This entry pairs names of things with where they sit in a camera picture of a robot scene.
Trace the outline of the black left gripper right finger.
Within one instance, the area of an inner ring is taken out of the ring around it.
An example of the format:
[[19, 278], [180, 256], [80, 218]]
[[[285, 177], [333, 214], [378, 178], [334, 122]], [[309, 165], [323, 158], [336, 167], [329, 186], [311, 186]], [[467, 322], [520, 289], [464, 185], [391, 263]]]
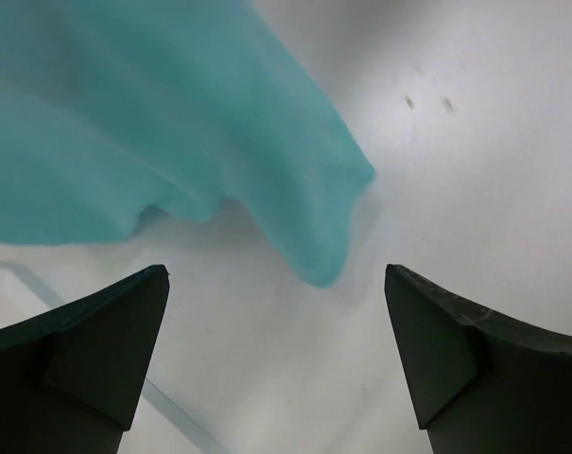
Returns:
[[418, 426], [435, 453], [572, 453], [572, 337], [389, 264], [385, 296]]

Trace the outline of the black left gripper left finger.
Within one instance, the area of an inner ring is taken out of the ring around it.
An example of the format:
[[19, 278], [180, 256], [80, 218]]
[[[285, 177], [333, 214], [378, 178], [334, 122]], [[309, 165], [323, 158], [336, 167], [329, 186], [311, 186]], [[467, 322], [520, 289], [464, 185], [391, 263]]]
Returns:
[[130, 430], [165, 314], [153, 265], [0, 329], [0, 453], [115, 453]]

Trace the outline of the teal t shirt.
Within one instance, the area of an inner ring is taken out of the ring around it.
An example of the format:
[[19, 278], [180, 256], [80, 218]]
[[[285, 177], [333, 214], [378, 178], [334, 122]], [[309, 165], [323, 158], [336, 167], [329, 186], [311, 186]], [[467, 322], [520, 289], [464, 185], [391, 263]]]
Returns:
[[0, 1], [0, 243], [117, 242], [241, 203], [332, 285], [373, 166], [245, 1]]

